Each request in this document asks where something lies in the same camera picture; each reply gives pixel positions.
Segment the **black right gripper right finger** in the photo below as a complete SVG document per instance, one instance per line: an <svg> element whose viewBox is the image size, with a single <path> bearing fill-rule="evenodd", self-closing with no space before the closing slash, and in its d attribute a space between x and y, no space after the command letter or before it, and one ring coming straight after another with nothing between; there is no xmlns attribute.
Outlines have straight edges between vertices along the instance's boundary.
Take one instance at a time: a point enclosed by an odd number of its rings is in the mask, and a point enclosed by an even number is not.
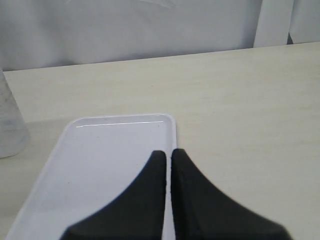
<svg viewBox="0 0 320 240"><path fill-rule="evenodd" d="M290 240L280 224L240 205L198 169L182 148L171 155L171 205L177 240Z"/></svg>

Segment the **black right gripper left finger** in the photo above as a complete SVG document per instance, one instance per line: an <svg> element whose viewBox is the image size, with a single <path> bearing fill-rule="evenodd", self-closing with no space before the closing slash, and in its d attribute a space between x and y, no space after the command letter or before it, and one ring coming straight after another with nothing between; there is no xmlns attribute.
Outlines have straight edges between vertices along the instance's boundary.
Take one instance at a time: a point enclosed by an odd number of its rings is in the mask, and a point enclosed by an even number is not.
<svg viewBox="0 0 320 240"><path fill-rule="evenodd" d="M63 240L160 240L163 234L167 158L151 153L133 182L112 202L69 226Z"/></svg>

